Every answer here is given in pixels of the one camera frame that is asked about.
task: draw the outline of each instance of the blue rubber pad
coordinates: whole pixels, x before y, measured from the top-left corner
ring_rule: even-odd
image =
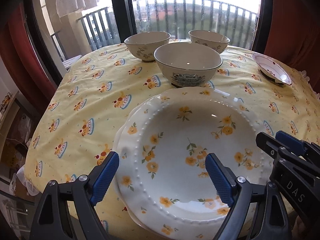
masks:
[[[228,204],[228,207],[231,208],[235,202],[232,196],[231,185],[223,172],[220,170],[215,160],[210,155],[208,155],[205,159],[205,168],[218,192],[218,195],[221,198],[221,201]]]
[[[290,134],[278,131],[276,133],[276,140],[289,147],[290,151],[297,156],[303,156],[306,153],[303,143]]]
[[[95,206],[98,202],[102,201],[104,195],[106,194],[108,187],[116,174],[119,167],[119,155],[114,154],[109,160],[108,164],[104,167],[100,176],[97,178],[96,182],[92,187],[92,197],[90,202]]]

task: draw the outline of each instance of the yellow tablecloth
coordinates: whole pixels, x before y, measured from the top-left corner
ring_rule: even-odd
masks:
[[[278,86],[258,72],[252,51],[229,46],[208,86],[241,98],[275,135],[284,130],[320,144],[320,104],[301,74],[283,63],[292,86]],[[152,77],[158,76],[158,85]],[[88,174],[112,149],[129,112],[172,86],[155,62],[131,55],[124,44],[98,49],[78,60],[57,89],[33,136],[25,175],[43,191],[47,182]],[[76,217],[73,203],[70,213]],[[162,239],[135,224],[113,187],[96,211],[111,235],[123,239]]]

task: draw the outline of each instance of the silver bolt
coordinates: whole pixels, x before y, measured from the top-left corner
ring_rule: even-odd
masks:
[[[81,176],[79,177],[79,181],[85,181],[85,180],[87,180],[87,178],[88,178],[87,175],[81,175]]]
[[[269,187],[276,187],[276,184],[274,184],[273,182],[269,182]]]
[[[245,183],[245,178],[244,177],[238,177],[237,181],[239,181],[240,183]]]
[[[48,182],[48,185],[49,185],[49,186],[53,186],[54,184],[56,184],[56,181],[55,181],[55,180],[50,180],[50,181]]]

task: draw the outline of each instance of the stacked plate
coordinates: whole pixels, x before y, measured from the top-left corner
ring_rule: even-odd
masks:
[[[255,114],[226,93],[167,90],[132,110],[118,131],[116,191],[146,229],[172,239],[213,239],[229,208],[208,176],[205,157],[213,152],[236,176],[265,184],[271,158],[255,144],[261,131]]]

